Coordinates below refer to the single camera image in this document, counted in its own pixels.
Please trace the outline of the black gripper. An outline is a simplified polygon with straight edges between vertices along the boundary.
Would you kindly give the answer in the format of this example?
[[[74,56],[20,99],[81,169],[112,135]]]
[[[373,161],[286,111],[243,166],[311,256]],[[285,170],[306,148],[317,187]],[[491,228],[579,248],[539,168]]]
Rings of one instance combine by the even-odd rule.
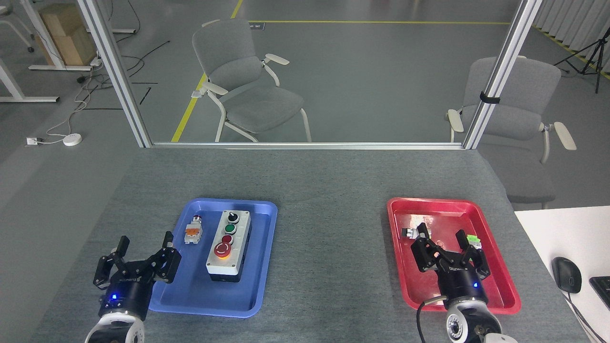
[[[472,298],[488,304],[488,297],[481,282],[490,276],[485,254],[480,248],[470,244],[464,230],[456,233],[456,239],[462,248],[459,265],[466,269],[449,266],[437,270],[440,294],[447,298],[444,300],[444,306],[452,306],[455,302]],[[448,252],[430,239],[425,223],[418,225],[417,235],[410,249],[420,272],[432,269],[440,260],[452,263]]]
[[[161,249],[142,263],[142,276],[137,278],[122,277],[129,276],[123,259],[130,243],[127,236],[120,238],[113,252],[99,258],[93,284],[100,290],[107,289],[101,297],[99,317],[109,313],[124,313],[141,321],[146,319],[155,281],[172,283],[180,265],[182,256],[174,248],[173,239],[171,232],[165,233]],[[119,275],[111,278],[110,272],[114,266]]]

